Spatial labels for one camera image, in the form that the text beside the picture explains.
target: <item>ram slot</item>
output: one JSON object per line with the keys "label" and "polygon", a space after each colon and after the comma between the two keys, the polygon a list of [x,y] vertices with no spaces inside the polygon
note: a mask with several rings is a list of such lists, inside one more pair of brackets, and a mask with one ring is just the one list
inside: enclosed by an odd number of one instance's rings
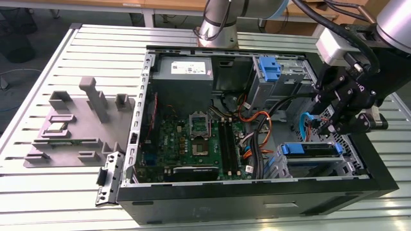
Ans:
{"label": "ram slot", "polygon": [[226,123],[219,123],[219,137],[220,137],[220,152],[222,152],[222,161],[223,161],[223,173],[228,174],[231,171],[230,165],[230,154],[228,154],[228,142],[226,136]]}
{"label": "ram slot", "polygon": [[235,144],[232,126],[231,123],[228,122],[226,123],[226,139],[227,139],[227,151],[228,151],[231,173],[232,175],[236,175],[239,170],[239,160],[236,154],[236,144]]}

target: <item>motherboard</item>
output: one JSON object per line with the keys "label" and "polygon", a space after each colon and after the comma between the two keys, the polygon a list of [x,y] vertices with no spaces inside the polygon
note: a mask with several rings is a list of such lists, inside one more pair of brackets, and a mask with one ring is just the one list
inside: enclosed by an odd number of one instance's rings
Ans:
{"label": "motherboard", "polygon": [[250,179],[236,146],[243,130],[242,122],[203,113],[163,120],[156,152],[143,153],[139,183]]}

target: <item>screw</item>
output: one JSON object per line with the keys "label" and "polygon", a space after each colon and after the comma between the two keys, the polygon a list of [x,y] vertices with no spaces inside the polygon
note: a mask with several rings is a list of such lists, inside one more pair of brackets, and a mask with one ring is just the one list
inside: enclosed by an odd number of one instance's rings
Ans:
{"label": "screw", "polygon": [[364,69],[362,68],[362,66],[359,64],[354,64],[354,68],[356,69],[358,72],[363,72]]}

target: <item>green motherboard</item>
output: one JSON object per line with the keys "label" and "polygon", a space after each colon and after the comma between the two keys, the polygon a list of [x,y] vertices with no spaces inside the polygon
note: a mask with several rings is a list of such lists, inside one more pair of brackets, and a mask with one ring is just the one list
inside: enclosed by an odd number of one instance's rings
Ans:
{"label": "green motherboard", "polygon": [[[156,153],[144,153],[144,166],[137,168],[139,182],[166,182],[167,173],[174,167],[218,167],[216,180],[246,180],[251,176],[246,172],[246,166],[240,163],[240,153],[236,147],[236,162],[239,170],[227,174],[223,172],[223,159],[220,151],[219,121],[210,123],[194,122],[191,131],[210,130],[210,137],[198,139],[190,137],[190,121],[163,120],[159,131]],[[244,131],[240,122],[230,123],[232,127],[234,142],[239,142],[239,136]]]}

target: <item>slotted metal table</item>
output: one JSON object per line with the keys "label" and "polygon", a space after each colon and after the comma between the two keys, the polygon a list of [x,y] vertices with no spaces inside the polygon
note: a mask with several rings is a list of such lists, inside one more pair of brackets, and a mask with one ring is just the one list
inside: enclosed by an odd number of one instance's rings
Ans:
{"label": "slotted metal table", "polygon": [[[315,42],[311,37],[239,33],[242,49],[316,52]],[[380,108],[390,129],[368,137],[399,190],[327,216],[140,227],[120,206],[95,207],[99,167],[25,168],[23,158],[51,109],[51,93],[67,90],[83,96],[80,78],[93,76],[105,96],[136,97],[147,45],[196,46],[196,38],[182,29],[93,25],[69,29],[0,138],[0,230],[410,230],[411,114],[396,94]]]}

